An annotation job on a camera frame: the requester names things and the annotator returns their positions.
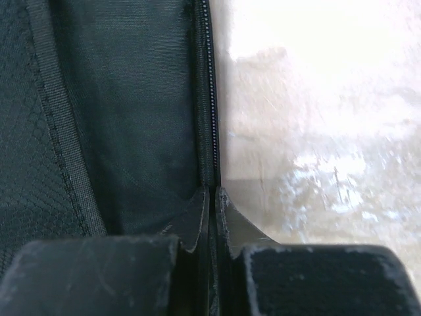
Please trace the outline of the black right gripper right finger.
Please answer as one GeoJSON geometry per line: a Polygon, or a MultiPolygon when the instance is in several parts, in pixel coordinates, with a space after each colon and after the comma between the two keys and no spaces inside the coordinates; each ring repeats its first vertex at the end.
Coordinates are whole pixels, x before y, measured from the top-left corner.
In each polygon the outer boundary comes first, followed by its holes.
{"type": "Polygon", "coordinates": [[[279,244],[215,194],[222,315],[419,315],[401,261],[374,245],[279,244]]]}

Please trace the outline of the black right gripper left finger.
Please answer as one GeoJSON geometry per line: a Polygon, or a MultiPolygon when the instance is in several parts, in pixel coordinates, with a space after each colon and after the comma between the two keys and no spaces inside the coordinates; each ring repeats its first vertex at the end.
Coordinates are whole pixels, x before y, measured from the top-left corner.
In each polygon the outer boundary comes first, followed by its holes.
{"type": "Polygon", "coordinates": [[[206,315],[209,191],[156,234],[35,241],[1,283],[2,315],[206,315]]]}

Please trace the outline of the red medicine kit case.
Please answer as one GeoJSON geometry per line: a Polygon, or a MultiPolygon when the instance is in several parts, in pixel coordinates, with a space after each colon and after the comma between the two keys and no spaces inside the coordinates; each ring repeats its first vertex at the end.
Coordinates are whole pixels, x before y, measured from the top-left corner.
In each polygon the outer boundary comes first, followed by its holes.
{"type": "Polygon", "coordinates": [[[1,2],[1,269],[155,234],[220,182],[208,1],[1,2]]]}

